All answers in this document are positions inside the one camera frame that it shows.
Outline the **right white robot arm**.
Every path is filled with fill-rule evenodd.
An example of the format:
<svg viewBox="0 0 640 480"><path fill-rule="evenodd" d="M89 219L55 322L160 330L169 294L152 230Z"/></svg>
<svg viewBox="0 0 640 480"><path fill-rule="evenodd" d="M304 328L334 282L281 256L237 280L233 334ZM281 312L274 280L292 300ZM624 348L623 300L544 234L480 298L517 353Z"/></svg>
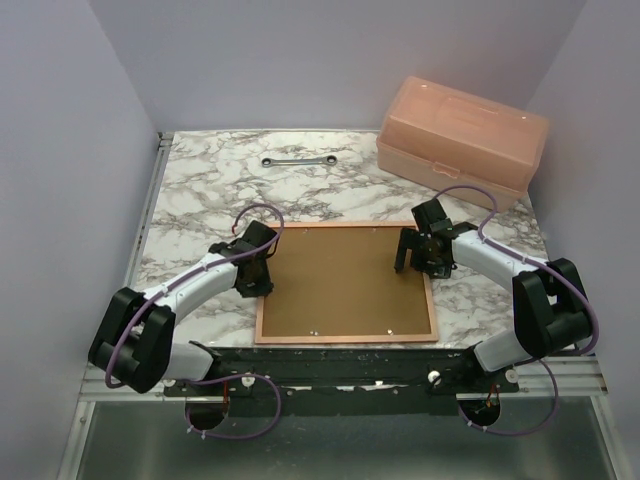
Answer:
<svg viewBox="0 0 640 480"><path fill-rule="evenodd" d="M556 354L599 337L576 266L569 260L543 261L512 250L485 235L482 226L455 224L436 198L411 210L416 226L401 229L394 270L406 265L431 279L448 279L458 266L472 269L512 295L513 326L470 347L445 383L480 392L497 371Z"/></svg>

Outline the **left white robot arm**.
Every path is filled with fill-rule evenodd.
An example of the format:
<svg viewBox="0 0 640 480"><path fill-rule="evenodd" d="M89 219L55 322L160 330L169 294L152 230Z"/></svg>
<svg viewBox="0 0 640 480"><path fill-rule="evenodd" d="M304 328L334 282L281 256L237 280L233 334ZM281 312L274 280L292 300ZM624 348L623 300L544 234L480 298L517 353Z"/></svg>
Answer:
<svg viewBox="0 0 640 480"><path fill-rule="evenodd" d="M88 352L109 388L146 393L163 380L187 380L201 395L222 380L214 355L195 341L174 340L176 326L214 296L229 290L244 298L273 290L267 260L279 232L252 221L233 241L214 243L197 263L143 291L129 287L111 298Z"/></svg>

